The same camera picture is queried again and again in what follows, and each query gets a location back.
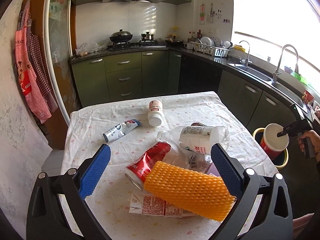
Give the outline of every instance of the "wall outlet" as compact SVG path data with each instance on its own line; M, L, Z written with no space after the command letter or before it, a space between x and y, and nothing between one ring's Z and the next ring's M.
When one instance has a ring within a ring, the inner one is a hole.
M217 34L217 28L209 28L209 33Z

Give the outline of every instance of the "crushed coca-cola can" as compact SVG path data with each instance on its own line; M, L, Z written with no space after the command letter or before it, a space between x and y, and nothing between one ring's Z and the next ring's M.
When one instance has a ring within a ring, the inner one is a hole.
M165 155L171 150L171 146L166 142L157 142L148 149L138 160L126 167L127 178L140 190L146 177L157 161L162 161Z

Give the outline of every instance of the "finger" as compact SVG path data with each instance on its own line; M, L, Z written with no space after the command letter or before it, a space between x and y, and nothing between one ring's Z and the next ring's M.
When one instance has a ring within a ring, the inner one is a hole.
M311 131L305 131L301 136L300 139L304 139L306 137L311 137L312 136L312 132Z

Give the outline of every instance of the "sink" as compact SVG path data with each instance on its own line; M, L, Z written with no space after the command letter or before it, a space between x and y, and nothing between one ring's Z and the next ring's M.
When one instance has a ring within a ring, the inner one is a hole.
M266 76L265 74L262 74L261 72L253 69L253 68L250 68L250 67L245 67L244 65L241 65L241 64L229 64L230 66L234 66L236 68L239 68L243 71L246 71L248 72L249 74L263 80L263 81L271 81L272 79L268 76Z
M298 97L295 93L293 93L291 90L287 89L283 85L279 83L273 82L271 84L274 88L278 89L281 93L285 94L287 97L289 97L292 101L294 101L297 105L299 105L301 108L303 108L304 111L307 111L305 105L303 104L303 101L300 97Z

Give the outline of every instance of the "white tablecloth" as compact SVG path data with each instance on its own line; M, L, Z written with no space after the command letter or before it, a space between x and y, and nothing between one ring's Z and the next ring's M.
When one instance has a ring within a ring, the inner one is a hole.
M128 213L131 193L139 190L126 178L125 167L155 144L157 133L179 125L191 125L193 122L226 126L230 133L227 152L231 157L237 158L245 168L263 163L267 176L273 176L277 169L246 128L221 103L216 93L152 99L160 99L164 106L165 120L157 128L148 124L150 98L89 106L73 112L61 172L64 174L71 167L78 168L86 158L92 157L105 142L102 136L105 131L123 121L137 119L143 126L109 144L112 150L110 163L93 194L86 198L87 204L114 240L207 240L218 228L219 222L200 216L169 219ZM71 228L81 234L64 197L61 197L61 203ZM258 205L259 201L256 200L242 232L250 227Z

